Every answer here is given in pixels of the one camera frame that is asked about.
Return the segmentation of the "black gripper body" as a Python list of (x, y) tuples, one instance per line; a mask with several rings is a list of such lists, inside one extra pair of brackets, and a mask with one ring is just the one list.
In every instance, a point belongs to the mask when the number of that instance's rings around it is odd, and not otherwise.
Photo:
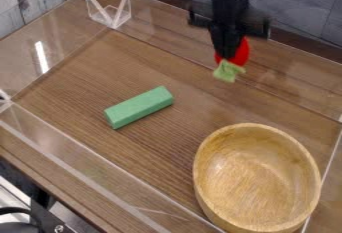
[(211, 36), (223, 41), (243, 36), (267, 39), (270, 18), (250, 6), (250, 0), (210, 0), (208, 5), (192, 4), (188, 8), (188, 24), (207, 28)]

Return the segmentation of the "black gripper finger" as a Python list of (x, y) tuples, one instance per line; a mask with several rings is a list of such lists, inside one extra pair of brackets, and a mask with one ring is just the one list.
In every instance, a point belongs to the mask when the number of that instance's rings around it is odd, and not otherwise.
[(210, 25), (210, 36), (215, 53), (220, 58), (230, 59), (235, 56), (244, 36), (239, 25), (223, 25), (212, 23)]

